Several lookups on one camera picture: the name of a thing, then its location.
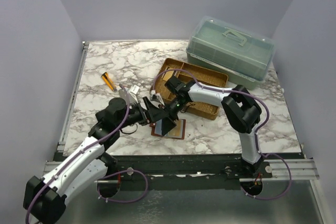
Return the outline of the brown leather card holder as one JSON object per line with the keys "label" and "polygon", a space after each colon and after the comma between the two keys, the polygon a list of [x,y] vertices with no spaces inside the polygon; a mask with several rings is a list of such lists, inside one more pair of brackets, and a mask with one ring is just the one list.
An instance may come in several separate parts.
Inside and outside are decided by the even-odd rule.
{"label": "brown leather card holder", "polygon": [[180,139],[183,140],[185,138],[185,128],[186,128],[186,119],[179,119],[176,121],[176,126],[167,132],[165,135],[162,135],[162,121],[159,120],[158,122],[151,123],[151,135],[164,137],[164,138],[173,138],[173,139]]}

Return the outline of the gold credit card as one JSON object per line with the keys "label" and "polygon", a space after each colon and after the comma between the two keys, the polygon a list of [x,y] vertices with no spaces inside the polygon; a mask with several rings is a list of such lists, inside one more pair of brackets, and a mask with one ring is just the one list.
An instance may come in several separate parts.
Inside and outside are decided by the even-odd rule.
{"label": "gold credit card", "polygon": [[162,80],[163,81],[168,81],[168,79],[170,79],[173,75],[175,75],[175,71],[167,71],[165,73],[162,74]]}
{"label": "gold credit card", "polygon": [[176,127],[167,133],[167,136],[172,138],[181,138],[182,133],[183,133],[183,125],[181,122],[178,122],[176,124]]}

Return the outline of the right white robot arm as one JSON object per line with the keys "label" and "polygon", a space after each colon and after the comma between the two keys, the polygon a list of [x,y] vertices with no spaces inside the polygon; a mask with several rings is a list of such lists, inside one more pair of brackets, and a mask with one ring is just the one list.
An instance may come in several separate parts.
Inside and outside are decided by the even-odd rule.
{"label": "right white robot arm", "polygon": [[201,102],[221,106],[229,124],[239,134],[242,147],[242,173],[249,178],[259,174],[263,158],[259,152],[256,131],[260,122],[261,107],[245,87],[238,85],[233,89],[218,88],[194,80],[185,84],[175,76],[168,79],[165,87],[175,95],[175,98],[163,106],[163,110],[167,113],[161,123],[163,135],[175,127],[178,113],[188,103]]}

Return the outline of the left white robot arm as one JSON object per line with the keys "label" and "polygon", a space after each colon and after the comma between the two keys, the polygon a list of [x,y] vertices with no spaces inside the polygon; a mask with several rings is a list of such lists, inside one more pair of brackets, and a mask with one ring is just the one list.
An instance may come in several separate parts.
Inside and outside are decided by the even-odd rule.
{"label": "left white robot arm", "polygon": [[121,129],[134,125],[161,124],[161,135],[176,126],[176,115],[167,105],[154,106],[145,97],[145,107],[128,98],[113,98],[96,113],[97,123],[80,146],[42,178],[32,177],[26,184],[23,207],[25,222],[34,216],[41,223],[56,223],[68,204],[97,179],[116,175],[113,158],[106,152],[120,137]]}

